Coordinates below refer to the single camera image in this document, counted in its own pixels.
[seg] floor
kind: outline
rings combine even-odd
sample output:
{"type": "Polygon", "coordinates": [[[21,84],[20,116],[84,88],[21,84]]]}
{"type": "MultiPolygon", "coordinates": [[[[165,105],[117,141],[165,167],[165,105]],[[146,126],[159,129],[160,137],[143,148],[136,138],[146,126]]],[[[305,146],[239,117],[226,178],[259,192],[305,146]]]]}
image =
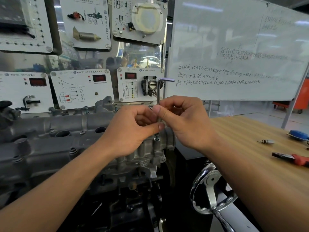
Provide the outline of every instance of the floor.
{"type": "MultiPolygon", "coordinates": [[[[212,105],[210,118],[241,115],[253,120],[281,128],[281,124],[286,115],[286,110],[282,108],[273,108],[271,101],[221,101],[220,106],[212,105]]],[[[302,114],[293,112],[286,125],[286,130],[300,130],[309,133],[309,109],[303,110],[302,114]]],[[[258,230],[251,222],[232,204],[221,211],[223,218],[231,224],[236,232],[247,232],[258,230]]],[[[222,226],[217,218],[213,218],[210,232],[223,232],[222,226]]]]}

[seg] person's left hand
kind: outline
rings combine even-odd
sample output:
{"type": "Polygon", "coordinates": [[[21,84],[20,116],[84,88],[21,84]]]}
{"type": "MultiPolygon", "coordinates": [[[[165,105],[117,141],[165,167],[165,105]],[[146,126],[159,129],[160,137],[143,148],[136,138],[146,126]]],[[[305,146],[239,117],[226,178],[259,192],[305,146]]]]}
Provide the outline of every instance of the person's left hand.
{"type": "Polygon", "coordinates": [[[108,150],[111,159],[127,156],[146,138],[164,129],[165,125],[156,120],[156,115],[145,105],[123,106],[94,146],[102,150],[102,154],[108,150]]]}

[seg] blue tool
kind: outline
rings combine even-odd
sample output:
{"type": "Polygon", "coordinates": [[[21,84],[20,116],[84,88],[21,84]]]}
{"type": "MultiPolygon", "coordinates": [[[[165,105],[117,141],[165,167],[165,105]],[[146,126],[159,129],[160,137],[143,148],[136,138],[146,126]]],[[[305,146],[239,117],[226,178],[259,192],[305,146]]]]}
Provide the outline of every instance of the blue tool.
{"type": "Polygon", "coordinates": [[[292,137],[295,140],[299,140],[299,141],[308,141],[309,140],[309,136],[308,134],[298,131],[298,130],[291,130],[288,135],[290,137],[292,137]]]}

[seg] forearm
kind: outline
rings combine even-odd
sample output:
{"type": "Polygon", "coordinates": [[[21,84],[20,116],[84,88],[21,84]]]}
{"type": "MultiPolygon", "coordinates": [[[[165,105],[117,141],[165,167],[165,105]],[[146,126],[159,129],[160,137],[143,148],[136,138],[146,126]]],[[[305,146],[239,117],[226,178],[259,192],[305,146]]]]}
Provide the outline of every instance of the forearm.
{"type": "Polygon", "coordinates": [[[217,166],[265,232],[308,229],[303,223],[309,218],[305,195],[275,174],[256,168],[248,156],[223,141],[203,153],[217,166]]]}
{"type": "Polygon", "coordinates": [[[56,231],[111,159],[85,150],[46,181],[0,211],[2,231],[56,231]]]}

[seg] person's right hand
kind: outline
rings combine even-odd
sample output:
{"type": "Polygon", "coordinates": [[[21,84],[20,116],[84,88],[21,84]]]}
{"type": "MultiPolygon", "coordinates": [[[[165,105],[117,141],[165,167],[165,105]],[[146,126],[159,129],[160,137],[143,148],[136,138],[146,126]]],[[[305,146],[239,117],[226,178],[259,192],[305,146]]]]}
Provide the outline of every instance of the person's right hand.
{"type": "Polygon", "coordinates": [[[155,105],[152,111],[173,129],[186,147],[205,153],[211,151],[219,140],[199,98],[168,97],[160,101],[160,105],[155,105]]]}

